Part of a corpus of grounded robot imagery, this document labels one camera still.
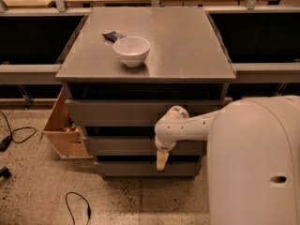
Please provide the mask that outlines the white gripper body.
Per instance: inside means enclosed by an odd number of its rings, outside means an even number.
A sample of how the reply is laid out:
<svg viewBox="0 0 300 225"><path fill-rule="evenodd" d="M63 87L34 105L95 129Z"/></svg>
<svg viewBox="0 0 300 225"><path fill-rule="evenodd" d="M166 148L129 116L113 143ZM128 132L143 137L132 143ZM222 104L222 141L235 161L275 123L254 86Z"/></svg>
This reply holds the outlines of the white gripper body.
<svg viewBox="0 0 300 225"><path fill-rule="evenodd" d="M171 151L175 147L175 142L164 142L155 138L155 145L159 151Z"/></svg>

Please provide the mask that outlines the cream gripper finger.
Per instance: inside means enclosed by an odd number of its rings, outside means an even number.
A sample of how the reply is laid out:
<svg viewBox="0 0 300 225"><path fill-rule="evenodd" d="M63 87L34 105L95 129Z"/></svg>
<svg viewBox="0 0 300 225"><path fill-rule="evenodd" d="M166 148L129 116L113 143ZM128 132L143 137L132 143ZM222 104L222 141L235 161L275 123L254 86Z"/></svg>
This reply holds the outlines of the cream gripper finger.
<svg viewBox="0 0 300 225"><path fill-rule="evenodd" d="M166 151L157 150L157 170L163 171L167 163L169 153Z"/></svg>

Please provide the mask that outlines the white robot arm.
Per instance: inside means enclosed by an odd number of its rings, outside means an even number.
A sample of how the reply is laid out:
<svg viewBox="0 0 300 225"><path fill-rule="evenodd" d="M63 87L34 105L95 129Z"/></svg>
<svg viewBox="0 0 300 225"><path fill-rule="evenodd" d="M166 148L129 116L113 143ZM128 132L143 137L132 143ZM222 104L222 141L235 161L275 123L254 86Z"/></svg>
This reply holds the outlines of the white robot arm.
<svg viewBox="0 0 300 225"><path fill-rule="evenodd" d="M300 225L300 97L249 97L155 125L157 169L179 141L207 142L210 225Z"/></svg>

